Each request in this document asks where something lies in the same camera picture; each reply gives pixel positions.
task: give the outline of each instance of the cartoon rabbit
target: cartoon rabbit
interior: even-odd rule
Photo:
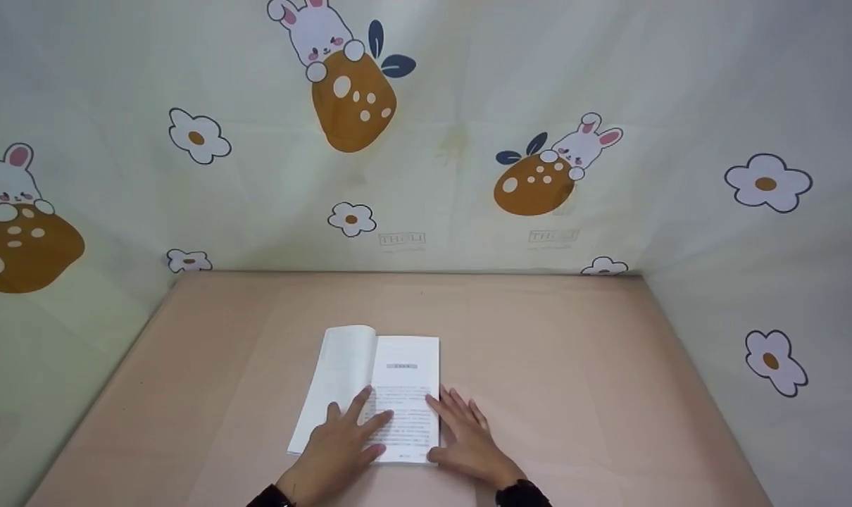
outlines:
[[[15,204],[31,204],[46,215],[55,213],[54,207],[41,199],[35,179],[29,173],[34,151],[24,142],[11,144],[0,161],[0,222],[10,222],[18,216]]]
[[[266,4],[270,19],[281,23],[288,30],[298,60],[307,67],[307,80],[319,83],[326,78],[323,63],[334,51],[345,51],[350,61],[360,61],[367,51],[364,43],[351,34],[348,25],[329,0],[307,0],[298,9],[291,0],[270,0]]]
[[[623,138],[619,128],[608,129],[597,134],[601,116],[597,113],[585,113],[580,120],[580,129],[564,136],[539,155],[543,163],[558,160],[558,155],[570,163],[570,179],[574,182],[586,176],[586,169],[601,155],[604,148],[617,144]]]

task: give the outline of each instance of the hand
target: hand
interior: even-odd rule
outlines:
[[[455,442],[447,447],[432,447],[426,456],[430,462],[461,474],[488,482],[496,490],[512,487],[526,474],[504,455],[491,439],[488,421],[475,401],[465,403],[455,389],[441,386],[439,400],[426,395],[426,402],[454,433]]]
[[[367,386],[356,395],[345,415],[338,403],[330,403],[326,422],[313,430],[300,458],[275,483],[297,507],[314,507],[338,493],[385,452],[383,445],[369,446],[361,452],[369,437],[391,420],[391,411],[385,411],[358,426],[371,391],[372,387]]]

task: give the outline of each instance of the finger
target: finger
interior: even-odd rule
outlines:
[[[329,407],[326,408],[326,421],[336,420],[337,418],[342,416],[342,409],[339,408],[339,404],[333,401],[329,404]]]
[[[454,413],[451,412],[451,410],[449,410],[449,408],[446,407],[444,403],[433,398],[431,394],[427,394],[426,404],[428,404],[429,407],[432,408],[432,410],[435,411],[436,414],[439,414],[441,420],[444,421],[445,424],[447,424],[448,427],[451,428],[451,432],[457,430],[458,417],[454,415]]]
[[[373,416],[370,420],[361,425],[361,436],[364,439],[369,439],[372,434],[376,433],[381,427],[388,424],[391,417],[394,416],[393,411],[385,411]]]
[[[436,465],[446,465],[449,461],[448,449],[445,449],[445,447],[432,447],[429,453],[426,453],[426,459]]]
[[[345,418],[349,418],[349,420],[354,421],[354,424],[358,423],[359,418],[361,418],[361,412],[364,411],[364,406],[367,405],[367,400],[369,400],[369,394],[371,392],[372,386],[370,385],[362,388],[361,392],[354,397],[354,401],[351,402],[351,406],[348,407],[348,412],[345,413]]]
[[[369,446],[364,449],[364,452],[361,453],[361,465],[369,465],[374,462],[375,459],[379,458],[382,453],[385,452],[385,446],[382,444],[375,444],[374,446]]]
[[[477,402],[475,400],[470,400],[470,410],[473,411],[473,416],[477,418],[477,423],[480,424],[480,427],[491,433],[491,430],[488,427],[488,420],[480,410],[480,407],[477,407]]]
[[[474,423],[475,421],[477,421],[473,416],[473,411],[471,411],[470,408],[467,407],[467,401],[464,401],[464,399],[461,398],[461,394],[459,394],[457,389],[451,389],[451,400],[453,400],[454,404],[456,404],[457,407],[461,409],[461,414],[464,417],[468,418],[468,420],[471,420]]]
[[[439,401],[448,412],[451,412],[457,418],[464,417],[464,414],[461,413],[461,408],[458,407],[458,404],[451,398],[451,392],[448,392],[445,389],[445,386],[442,385],[439,388]]]

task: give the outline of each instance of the open book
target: open book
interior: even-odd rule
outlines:
[[[303,452],[311,431],[326,421],[330,402],[338,402],[345,413],[368,384],[372,394],[358,422],[394,411],[390,423],[372,437],[371,444],[385,445],[377,462],[428,463],[426,453],[439,445],[439,420],[425,400],[427,392],[439,397],[439,338],[377,337],[368,325],[326,330],[288,453]]]

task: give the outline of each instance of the white flower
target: white flower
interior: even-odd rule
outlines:
[[[365,204],[353,205],[348,202],[339,202],[332,207],[329,225],[342,229],[347,237],[355,237],[360,233],[375,230],[372,209]]]
[[[226,157],[232,145],[220,133],[220,124],[207,116],[191,116],[178,107],[169,110],[169,138],[173,144],[188,151],[194,161],[210,164],[213,157]]]
[[[808,375],[792,358],[792,344],[783,331],[773,330],[767,334],[751,331],[745,337],[745,349],[748,349],[745,362],[751,371],[770,379],[783,396],[794,398],[799,386],[808,384]]]
[[[201,272],[201,270],[213,269],[213,264],[207,260],[206,251],[182,251],[178,248],[166,251],[169,259],[169,270],[173,273],[186,270],[187,272]]]
[[[592,265],[584,268],[580,273],[613,275],[623,273],[626,270],[629,270],[626,263],[617,263],[610,257],[596,257],[592,261]]]
[[[766,204],[778,213],[798,208],[798,196],[808,192],[812,184],[808,173],[789,169],[783,158],[771,154],[757,154],[748,159],[748,164],[729,168],[723,179],[736,189],[733,199],[739,204]]]

